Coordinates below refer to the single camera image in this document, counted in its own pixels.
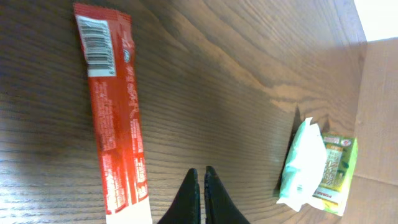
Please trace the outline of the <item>light blue snack packet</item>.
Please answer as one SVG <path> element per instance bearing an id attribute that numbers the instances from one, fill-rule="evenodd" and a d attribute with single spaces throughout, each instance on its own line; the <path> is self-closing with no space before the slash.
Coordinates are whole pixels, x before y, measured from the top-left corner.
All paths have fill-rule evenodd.
<path id="1" fill-rule="evenodd" d="M 296 212 L 309 202 L 322 181 L 327 160 L 319 125 L 306 118 L 294 136 L 282 172 L 278 204 Z"/>

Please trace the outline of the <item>red snack stick packet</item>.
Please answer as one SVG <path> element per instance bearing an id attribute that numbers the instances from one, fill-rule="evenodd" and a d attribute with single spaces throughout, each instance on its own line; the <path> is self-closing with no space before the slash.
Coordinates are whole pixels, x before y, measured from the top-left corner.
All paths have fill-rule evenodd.
<path id="1" fill-rule="evenodd" d="M 152 223 L 139 114 L 132 19 L 73 5 L 88 66 L 107 223 Z"/>

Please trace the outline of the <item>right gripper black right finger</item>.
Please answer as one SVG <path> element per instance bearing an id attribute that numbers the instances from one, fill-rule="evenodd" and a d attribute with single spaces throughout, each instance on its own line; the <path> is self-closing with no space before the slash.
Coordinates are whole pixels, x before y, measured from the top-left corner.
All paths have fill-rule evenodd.
<path id="1" fill-rule="evenodd" d="M 206 166 L 204 181 L 206 224 L 249 224 L 233 203 L 212 166 Z"/>

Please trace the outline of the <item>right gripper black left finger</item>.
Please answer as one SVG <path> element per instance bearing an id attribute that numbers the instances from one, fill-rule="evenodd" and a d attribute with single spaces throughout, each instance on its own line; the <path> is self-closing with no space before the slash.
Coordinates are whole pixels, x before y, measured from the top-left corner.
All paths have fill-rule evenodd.
<path id="1" fill-rule="evenodd" d="M 188 170 L 171 206 L 158 224 L 199 224 L 200 211 L 200 186 L 198 184 L 197 170 Z"/>

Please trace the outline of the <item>brown cardboard box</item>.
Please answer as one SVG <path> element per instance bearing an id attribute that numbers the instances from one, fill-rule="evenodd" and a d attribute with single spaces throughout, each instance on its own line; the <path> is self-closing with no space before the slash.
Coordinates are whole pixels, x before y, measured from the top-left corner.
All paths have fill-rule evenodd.
<path id="1" fill-rule="evenodd" d="M 397 39 L 368 43 L 355 123 L 359 151 L 341 223 L 397 223 Z"/>

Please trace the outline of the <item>green yellow juice carton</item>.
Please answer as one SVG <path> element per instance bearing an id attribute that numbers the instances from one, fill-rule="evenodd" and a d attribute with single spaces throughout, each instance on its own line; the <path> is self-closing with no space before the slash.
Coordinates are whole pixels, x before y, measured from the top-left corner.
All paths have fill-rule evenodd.
<path id="1" fill-rule="evenodd" d="M 310 205 L 343 216 L 358 156 L 356 138 L 325 133 L 322 135 L 327 160 L 322 181 Z"/>

